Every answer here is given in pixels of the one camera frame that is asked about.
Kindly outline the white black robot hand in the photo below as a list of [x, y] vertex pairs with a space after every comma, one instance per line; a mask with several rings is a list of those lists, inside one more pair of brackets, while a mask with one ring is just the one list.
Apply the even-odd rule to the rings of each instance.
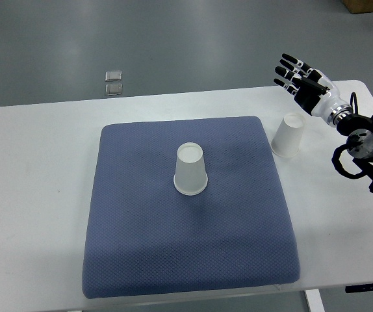
[[282, 54], [275, 73], [280, 78], [274, 82], [290, 95], [309, 115], [323, 119], [335, 127], [345, 117], [354, 113], [352, 106], [341, 98], [339, 89], [320, 70], [288, 54]]

